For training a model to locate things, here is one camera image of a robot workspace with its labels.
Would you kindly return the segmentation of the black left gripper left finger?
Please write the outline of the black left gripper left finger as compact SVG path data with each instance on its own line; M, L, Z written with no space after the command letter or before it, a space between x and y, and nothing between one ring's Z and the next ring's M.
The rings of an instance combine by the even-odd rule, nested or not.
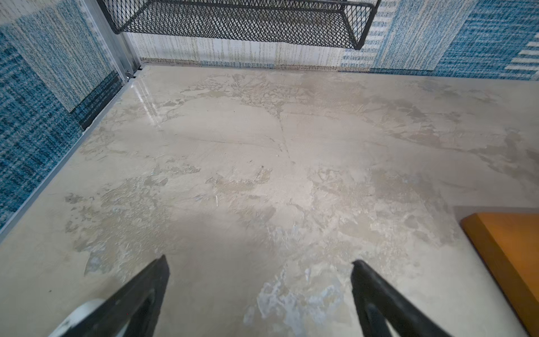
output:
M153 336L169 276L162 255L63 336Z

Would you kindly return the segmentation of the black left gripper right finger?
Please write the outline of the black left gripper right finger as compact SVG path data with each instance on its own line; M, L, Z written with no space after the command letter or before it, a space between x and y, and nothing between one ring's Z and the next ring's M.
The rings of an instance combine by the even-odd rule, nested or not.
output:
M448 336L363 260L352 263L351 284L364 336Z

